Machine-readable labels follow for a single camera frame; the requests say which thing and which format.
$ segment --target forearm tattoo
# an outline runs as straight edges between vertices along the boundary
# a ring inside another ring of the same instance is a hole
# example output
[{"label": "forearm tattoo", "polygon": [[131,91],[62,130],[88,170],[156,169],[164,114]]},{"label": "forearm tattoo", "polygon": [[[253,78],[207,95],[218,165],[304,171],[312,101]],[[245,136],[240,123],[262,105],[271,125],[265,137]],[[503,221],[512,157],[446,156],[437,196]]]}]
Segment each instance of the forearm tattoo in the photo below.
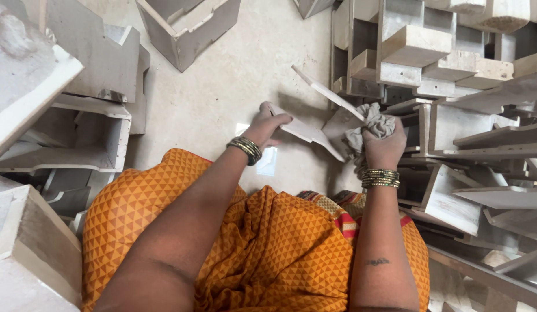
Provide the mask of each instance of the forearm tattoo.
[{"label": "forearm tattoo", "polygon": [[379,264],[389,264],[390,261],[386,258],[380,258],[380,259],[376,259],[376,260],[367,260],[367,262],[365,262],[365,265],[372,265],[372,266],[377,266]]}]

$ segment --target dusty floor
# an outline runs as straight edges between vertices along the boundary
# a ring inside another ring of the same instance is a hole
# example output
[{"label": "dusty floor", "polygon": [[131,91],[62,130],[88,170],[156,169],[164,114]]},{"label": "dusty floor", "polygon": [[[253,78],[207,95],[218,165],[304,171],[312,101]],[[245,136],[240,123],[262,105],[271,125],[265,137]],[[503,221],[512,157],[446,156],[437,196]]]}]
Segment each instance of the dusty floor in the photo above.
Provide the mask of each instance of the dusty floor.
[{"label": "dusty floor", "polygon": [[[126,167],[150,168],[171,148],[215,160],[264,100],[317,128],[333,114],[327,99],[291,69],[296,64],[329,84],[330,9],[303,20],[293,0],[242,0],[237,24],[180,73],[149,42],[134,0],[80,1],[105,23],[135,27],[151,53],[146,134],[130,138]],[[240,181],[245,191],[267,184],[293,195],[339,191],[334,176],[341,163],[321,146],[280,132],[283,144],[275,154],[265,152],[272,161],[262,160],[271,164],[245,170]]]}]

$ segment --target cloth rag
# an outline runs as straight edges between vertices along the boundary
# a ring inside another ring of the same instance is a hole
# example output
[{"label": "cloth rag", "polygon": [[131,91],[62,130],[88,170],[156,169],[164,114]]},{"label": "cloth rag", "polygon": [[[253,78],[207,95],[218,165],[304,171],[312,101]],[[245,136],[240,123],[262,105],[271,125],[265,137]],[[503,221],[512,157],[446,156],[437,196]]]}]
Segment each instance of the cloth rag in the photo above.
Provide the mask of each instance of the cloth rag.
[{"label": "cloth rag", "polygon": [[361,179],[363,171],[368,167],[363,151],[363,129],[369,130],[377,139],[385,139],[395,130],[395,117],[381,114],[380,105],[377,102],[363,104],[357,108],[357,111],[365,117],[365,126],[346,131],[344,142],[350,147],[349,154],[355,164],[354,172]]}]

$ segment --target gold bangle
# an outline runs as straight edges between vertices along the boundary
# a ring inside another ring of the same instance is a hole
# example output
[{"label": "gold bangle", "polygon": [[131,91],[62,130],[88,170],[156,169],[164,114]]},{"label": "gold bangle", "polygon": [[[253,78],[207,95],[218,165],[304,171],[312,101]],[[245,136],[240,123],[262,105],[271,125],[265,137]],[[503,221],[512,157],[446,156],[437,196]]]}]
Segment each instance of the gold bangle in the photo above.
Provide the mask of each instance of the gold bangle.
[{"label": "gold bangle", "polygon": [[399,188],[399,173],[388,169],[368,169],[361,175],[363,188],[375,186]]},{"label": "gold bangle", "polygon": [[256,164],[263,157],[259,146],[246,137],[235,137],[226,145],[226,148],[228,146],[234,146],[242,150],[249,159],[248,166]]}]

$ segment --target triangle pattern fabric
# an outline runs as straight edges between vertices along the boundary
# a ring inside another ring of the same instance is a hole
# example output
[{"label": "triangle pattern fabric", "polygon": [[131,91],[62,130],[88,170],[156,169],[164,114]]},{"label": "triangle pattern fabric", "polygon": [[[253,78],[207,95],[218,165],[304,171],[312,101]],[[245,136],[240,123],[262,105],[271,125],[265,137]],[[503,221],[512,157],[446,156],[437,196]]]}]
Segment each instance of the triangle pattern fabric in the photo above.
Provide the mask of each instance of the triangle pattern fabric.
[{"label": "triangle pattern fabric", "polygon": [[[97,195],[84,226],[83,311],[92,311],[139,234],[210,163],[171,149],[157,166],[126,170]],[[349,194],[338,205],[312,195],[277,194],[266,186],[247,197],[237,187],[196,279],[194,310],[345,311],[365,196]],[[428,252],[412,220],[400,217],[420,311],[425,312]]]}]

